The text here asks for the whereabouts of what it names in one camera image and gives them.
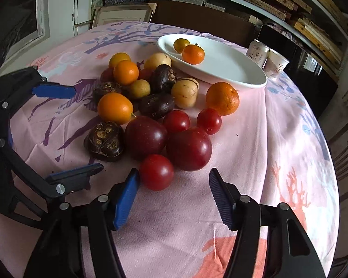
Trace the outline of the dark purple oblong fruit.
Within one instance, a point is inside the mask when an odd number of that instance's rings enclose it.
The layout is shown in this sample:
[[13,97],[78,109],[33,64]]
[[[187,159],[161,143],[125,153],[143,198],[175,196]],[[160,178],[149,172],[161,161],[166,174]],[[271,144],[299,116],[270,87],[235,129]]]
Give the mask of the dark purple oblong fruit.
[[170,94],[177,82],[177,75],[171,66],[162,64],[156,67],[149,78],[152,94]]

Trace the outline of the small yellow-green fruit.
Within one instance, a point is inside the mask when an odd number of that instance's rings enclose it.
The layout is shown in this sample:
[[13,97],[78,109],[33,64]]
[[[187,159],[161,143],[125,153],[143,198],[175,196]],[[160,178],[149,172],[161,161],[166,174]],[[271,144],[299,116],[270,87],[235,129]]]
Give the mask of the small yellow-green fruit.
[[179,54],[190,44],[190,42],[185,38],[178,38],[173,43],[173,48]]

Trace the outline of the brown water chestnut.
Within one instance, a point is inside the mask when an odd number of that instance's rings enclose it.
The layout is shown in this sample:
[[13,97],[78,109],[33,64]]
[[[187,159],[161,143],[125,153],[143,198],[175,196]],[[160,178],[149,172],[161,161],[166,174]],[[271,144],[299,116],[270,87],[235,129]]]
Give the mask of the brown water chestnut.
[[99,122],[84,139],[84,147],[94,159],[117,162],[126,152],[124,130],[115,122]]
[[121,93],[121,86],[116,82],[103,82],[100,83],[92,92],[93,99],[96,104],[99,103],[101,98],[111,92]]

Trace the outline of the large orange with stem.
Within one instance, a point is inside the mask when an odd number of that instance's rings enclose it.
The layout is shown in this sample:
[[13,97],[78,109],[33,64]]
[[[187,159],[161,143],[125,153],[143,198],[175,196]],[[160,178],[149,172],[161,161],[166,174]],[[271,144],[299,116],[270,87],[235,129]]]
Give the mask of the large orange with stem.
[[198,65],[203,62],[205,58],[205,52],[203,48],[201,48],[197,44],[190,44],[183,49],[182,58],[185,62],[191,65]]

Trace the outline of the round orange near plate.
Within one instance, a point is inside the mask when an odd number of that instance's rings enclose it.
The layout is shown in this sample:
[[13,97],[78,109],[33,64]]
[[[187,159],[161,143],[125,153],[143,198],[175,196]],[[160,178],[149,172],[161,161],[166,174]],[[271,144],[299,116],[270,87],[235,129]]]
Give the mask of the round orange near plate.
[[212,84],[206,93],[206,105],[221,116],[233,114],[239,108],[240,100],[236,89],[227,82]]

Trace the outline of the dark wooden chair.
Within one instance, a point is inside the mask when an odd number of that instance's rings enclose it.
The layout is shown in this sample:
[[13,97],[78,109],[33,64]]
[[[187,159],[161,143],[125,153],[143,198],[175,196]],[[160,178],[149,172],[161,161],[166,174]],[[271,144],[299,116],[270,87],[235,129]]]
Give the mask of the dark wooden chair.
[[348,122],[329,141],[336,180],[348,178]]

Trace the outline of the red cherry tomato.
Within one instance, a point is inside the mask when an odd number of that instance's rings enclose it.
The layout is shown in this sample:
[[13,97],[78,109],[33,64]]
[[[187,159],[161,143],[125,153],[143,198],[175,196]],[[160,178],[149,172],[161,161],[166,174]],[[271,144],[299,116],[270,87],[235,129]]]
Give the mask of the red cherry tomato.
[[190,118],[184,111],[173,110],[163,120],[163,125],[169,134],[176,134],[190,128]]
[[174,178],[173,164],[160,154],[150,154],[140,163],[140,179],[150,190],[162,191],[170,186]]
[[114,70],[112,68],[106,68],[100,76],[100,80],[102,83],[104,82],[111,82],[114,80]]
[[203,129],[208,135],[218,133],[221,126],[222,118],[215,109],[203,109],[197,116],[197,127]]

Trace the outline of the black glossy chair back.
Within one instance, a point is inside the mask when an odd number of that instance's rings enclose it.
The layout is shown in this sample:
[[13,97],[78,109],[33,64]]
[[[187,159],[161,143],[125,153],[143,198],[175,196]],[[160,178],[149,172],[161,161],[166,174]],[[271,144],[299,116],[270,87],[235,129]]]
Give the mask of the black glossy chair back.
[[287,58],[289,64],[284,72],[299,88],[314,115],[319,118],[338,88],[336,81],[318,60],[271,26],[261,27],[258,40]]

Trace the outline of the large dark red plum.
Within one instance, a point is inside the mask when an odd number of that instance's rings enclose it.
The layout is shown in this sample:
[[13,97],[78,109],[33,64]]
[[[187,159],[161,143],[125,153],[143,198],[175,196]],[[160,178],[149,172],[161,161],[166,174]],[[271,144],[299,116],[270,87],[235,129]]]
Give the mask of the large dark red plum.
[[169,137],[166,154],[175,167],[184,171],[198,171],[210,161],[212,143],[203,129],[191,127]]

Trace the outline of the red cherry tomato front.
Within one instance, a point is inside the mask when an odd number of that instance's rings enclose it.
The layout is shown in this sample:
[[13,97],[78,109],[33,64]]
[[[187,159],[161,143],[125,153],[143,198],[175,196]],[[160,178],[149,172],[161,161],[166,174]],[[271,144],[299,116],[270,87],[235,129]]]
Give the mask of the red cherry tomato front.
[[140,163],[140,179],[150,190],[162,191],[170,186],[174,178],[173,164],[160,154],[150,154]]

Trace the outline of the yellow orange small fruit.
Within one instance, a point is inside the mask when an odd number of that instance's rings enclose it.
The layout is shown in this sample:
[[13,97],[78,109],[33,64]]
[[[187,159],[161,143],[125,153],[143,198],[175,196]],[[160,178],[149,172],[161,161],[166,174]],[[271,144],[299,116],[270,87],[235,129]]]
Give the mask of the yellow orange small fruit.
[[119,62],[122,62],[125,60],[131,61],[131,58],[127,53],[124,53],[124,52],[116,53],[110,58],[108,67],[113,69],[115,66],[117,66]]

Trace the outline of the brown water chestnut front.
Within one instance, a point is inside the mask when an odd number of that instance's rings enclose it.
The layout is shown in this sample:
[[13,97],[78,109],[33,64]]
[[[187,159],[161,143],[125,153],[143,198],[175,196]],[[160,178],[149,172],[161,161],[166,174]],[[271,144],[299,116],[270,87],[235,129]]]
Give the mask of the brown water chestnut front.
[[94,159],[117,162],[126,152],[124,130],[115,122],[99,122],[84,139],[84,147]]

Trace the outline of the white metal shelf rack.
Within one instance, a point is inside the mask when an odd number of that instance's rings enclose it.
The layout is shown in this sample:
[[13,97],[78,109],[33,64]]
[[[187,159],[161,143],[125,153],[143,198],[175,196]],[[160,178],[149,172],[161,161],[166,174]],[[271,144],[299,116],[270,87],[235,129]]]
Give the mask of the white metal shelf rack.
[[334,73],[348,58],[348,14],[340,0],[227,0],[267,18],[298,39]]

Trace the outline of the dark round passion fruit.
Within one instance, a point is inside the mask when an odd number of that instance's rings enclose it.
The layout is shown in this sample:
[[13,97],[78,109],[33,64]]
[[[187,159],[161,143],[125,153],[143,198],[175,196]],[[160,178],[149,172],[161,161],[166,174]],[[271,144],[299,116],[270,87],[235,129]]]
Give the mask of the dark round passion fruit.
[[171,112],[174,107],[174,98],[170,94],[152,94],[140,100],[138,111],[142,116],[158,120]]

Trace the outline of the framed picture leaning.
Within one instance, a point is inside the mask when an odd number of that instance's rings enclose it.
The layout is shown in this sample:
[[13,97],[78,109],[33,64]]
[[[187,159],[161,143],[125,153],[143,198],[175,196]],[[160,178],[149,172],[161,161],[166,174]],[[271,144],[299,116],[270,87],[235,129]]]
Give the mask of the framed picture leaning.
[[156,7],[156,3],[103,6],[96,9],[92,27],[95,28],[108,23],[116,23],[121,21],[150,22],[155,13]]

